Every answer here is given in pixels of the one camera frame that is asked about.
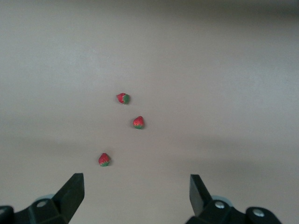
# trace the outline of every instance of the white table surface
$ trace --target white table surface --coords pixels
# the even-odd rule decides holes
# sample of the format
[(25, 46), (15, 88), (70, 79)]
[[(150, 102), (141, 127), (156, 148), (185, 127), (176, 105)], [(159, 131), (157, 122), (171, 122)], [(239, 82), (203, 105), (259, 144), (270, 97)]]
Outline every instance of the white table surface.
[(299, 223), (292, 7), (1, 1), (0, 204), (20, 211), (82, 172), (71, 224), (184, 224), (199, 174), (241, 212)]

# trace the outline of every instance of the strawberry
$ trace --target strawberry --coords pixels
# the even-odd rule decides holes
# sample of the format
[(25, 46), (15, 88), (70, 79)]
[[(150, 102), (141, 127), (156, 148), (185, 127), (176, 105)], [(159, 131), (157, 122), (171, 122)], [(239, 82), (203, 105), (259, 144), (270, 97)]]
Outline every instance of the strawberry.
[(128, 94), (123, 92), (118, 94), (116, 97), (121, 104), (129, 104), (130, 96)]
[(106, 153), (103, 153), (99, 158), (99, 164), (101, 167), (106, 167), (110, 163), (110, 158)]
[(134, 121), (133, 121), (133, 125), (135, 128), (137, 129), (143, 129), (144, 128), (144, 120), (143, 120), (143, 117), (142, 116), (139, 116), (138, 118), (136, 118)]

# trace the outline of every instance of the metal screw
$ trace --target metal screw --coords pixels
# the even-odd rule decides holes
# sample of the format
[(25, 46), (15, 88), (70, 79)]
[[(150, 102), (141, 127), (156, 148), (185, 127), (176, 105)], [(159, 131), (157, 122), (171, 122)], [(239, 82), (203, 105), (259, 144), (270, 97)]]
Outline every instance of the metal screw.
[(41, 208), (41, 207), (45, 206), (46, 203), (47, 203), (47, 201), (41, 201), (41, 202), (39, 202), (36, 206), (37, 206), (38, 208)]
[(220, 201), (217, 201), (215, 202), (215, 206), (218, 208), (218, 209), (223, 209), (225, 206), (224, 206), (224, 203), (220, 202)]
[(259, 216), (259, 217), (265, 216), (265, 214), (259, 209), (253, 209), (253, 214), (255, 214), (256, 216)]

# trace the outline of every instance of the red strawberry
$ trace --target red strawberry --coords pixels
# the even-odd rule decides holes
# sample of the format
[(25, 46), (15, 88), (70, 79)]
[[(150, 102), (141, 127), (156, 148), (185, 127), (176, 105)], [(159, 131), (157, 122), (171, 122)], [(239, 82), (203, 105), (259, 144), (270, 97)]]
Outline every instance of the red strawberry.
[(137, 129), (143, 129), (144, 128), (144, 120), (143, 120), (143, 117), (142, 116), (139, 116), (138, 118), (136, 118), (134, 121), (133, 121), (133, 125), (135, 128)]
[(103, 153), (99, 158), (99, 164), (101, 167), (106, 167), (110, 163), (110, 158), (106, 153)]
[(121, 104), (129, 104), (130, 96), (128, 94), (123, 92), (118, 94), (116, 97)]

